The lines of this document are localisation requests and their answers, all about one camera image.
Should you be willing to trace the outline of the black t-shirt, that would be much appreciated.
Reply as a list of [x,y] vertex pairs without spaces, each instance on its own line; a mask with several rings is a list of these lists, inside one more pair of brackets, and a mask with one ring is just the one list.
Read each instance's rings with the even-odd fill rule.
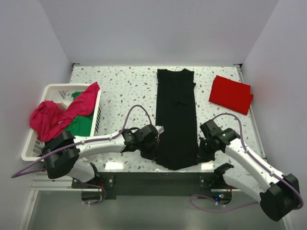
[[156,125],[163,126],[157,163],[179,170],[196,165],[198,136],[194,73],[183,69],[157,71]]

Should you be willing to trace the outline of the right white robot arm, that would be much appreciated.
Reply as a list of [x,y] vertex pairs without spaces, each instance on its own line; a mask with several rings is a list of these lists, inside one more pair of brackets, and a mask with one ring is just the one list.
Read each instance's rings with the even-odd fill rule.
[[219,139],[202,139],[199,157],[222,151],[240,166],[224,163],[214,170],[215,182],[235,187],[257,201],[262,211],[279,221],[292,210],[303,207],[298,179],[275,169],[253,152],[240,138],[223,143]]

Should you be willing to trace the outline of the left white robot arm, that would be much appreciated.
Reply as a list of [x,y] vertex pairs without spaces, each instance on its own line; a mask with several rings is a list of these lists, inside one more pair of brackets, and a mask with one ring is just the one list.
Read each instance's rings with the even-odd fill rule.
[[69,176],[83,183],[98,184],[99,175],[94,163],[86,158],[103,153],[134,152],[152,156],[163,133],[161,126],[147,125],[136,131],[124,129],[121,134],[96,137],[73,136],[70,131],[45,143],[42,150],[49,179]]

